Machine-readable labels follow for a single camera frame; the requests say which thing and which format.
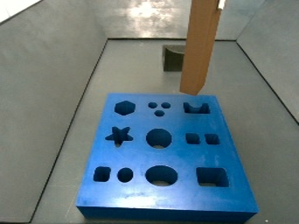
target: circular hole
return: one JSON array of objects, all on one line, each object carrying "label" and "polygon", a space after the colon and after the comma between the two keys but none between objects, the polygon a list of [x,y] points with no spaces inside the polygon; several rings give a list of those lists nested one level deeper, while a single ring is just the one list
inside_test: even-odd
[{"label": "circular hole", "polygon": [[171,107],[171,103],[164,102],[162,106],[163,106],[164,109],[168,109]]},{"label": "circular hole", "polygon": [[158,104],[155,102],[148,103],[148,108],[155,109],[158,107]]},{"label": "circular hole", "polygon": [[164,116],[164,112],[163,112],[162,110],[156,110],[156,111],[154,112],[154,114],[155,114],[156,116]]},{"label": "circular hole", "polygon": [[166,165],[151,167],[144,176],[147,181],[155,186],[170,186],[178,180],[176,170]]},{"label": "circular hole", "polygon": [[116,175],[120,182],[127,183],[134,178],[134,172],[130,168],[123,168]]},{"label": "circular hole", "polygon": [[146,135],[147,143],[156,149],[166,148],[172,142],[172,135],[166,129],[152,129]]}]

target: square hole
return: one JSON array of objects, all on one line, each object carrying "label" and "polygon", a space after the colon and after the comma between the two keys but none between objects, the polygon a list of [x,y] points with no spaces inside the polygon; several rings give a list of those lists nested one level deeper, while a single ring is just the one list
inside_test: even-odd
[{"label": "square hole", "polygon": [[207,144],[221,144],[221,138],[216,134],[206,134],[204,137]]},{"label": "square hole", "polygon": [[94,181],[96,182],[108,182],[111,168],[110,167],[98,167],[94,174]]},{"label": "square hole", "polygon": [[230,181],[223,168],[196,168],[198,182],[206,187],[229,187]]},{"label": "square hole", "polygon": [[187,141],[187,144],[200,144],[202,140],[200,140],[199,134],[187,133],[186,134],[186,141]]}]

